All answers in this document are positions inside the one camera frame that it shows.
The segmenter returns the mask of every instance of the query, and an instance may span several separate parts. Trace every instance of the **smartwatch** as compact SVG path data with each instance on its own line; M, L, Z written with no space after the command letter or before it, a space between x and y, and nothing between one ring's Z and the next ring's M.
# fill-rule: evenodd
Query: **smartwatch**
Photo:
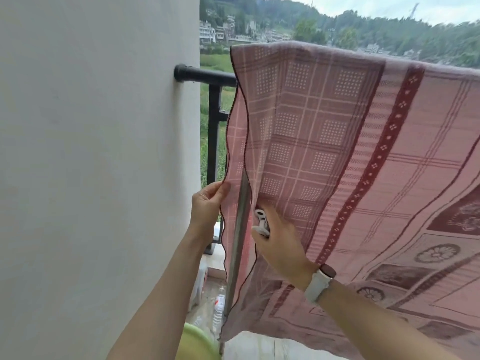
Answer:
M311 282L305 290L305 297L308 302L316 304L318 297L330 285L330 281L335 278L337 272L329 265L322 264L311 276Z

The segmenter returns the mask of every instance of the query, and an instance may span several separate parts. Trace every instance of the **green field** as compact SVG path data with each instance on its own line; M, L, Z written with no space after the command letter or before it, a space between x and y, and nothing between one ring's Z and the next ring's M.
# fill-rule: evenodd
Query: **green field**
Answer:
M229 54L200 54L200 67L203 69L231 72L232 64ZM222 89L222 109L230 112L235 97L234 87ZM224 177L227 149L225 146L225 122L220 123L218 133L218 170L217 179ZM202 188L207 185L207 144L208 144L208 85L202 83L200 87L200 174Z

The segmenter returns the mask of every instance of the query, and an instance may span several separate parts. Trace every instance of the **person's left hand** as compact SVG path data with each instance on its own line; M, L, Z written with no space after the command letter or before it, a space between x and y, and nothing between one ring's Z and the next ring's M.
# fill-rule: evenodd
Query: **person's left hand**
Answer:
M191 197L191 216L188 232L207 247L213 240L213 228L220 204L230 191L229 182L213 182Z

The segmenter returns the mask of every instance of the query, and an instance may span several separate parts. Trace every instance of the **hand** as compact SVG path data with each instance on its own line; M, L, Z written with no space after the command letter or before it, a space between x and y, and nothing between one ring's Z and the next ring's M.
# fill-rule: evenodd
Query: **hand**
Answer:
M230 183L210 183L191 197L191 216L187 232L201 240L203 248L213 240L213 227L217 222L220 204L230 191Z
M306 290L318 265L307 259L295 226L282 218L272 206L260 204L265 211L270 237L252 229L251 235L258 251L267 263L288 282Z

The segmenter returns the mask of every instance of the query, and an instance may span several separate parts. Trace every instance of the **person's right arm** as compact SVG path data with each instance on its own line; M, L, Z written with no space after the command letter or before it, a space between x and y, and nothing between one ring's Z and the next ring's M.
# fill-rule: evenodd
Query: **person's right arm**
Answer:
M270 237L266 239L252 230L258 251L289 283L305 291L319 266L307 259L295 226L274 208L262 209ZM336 280L330 282L317 303L366 360L459 360L403 319Z

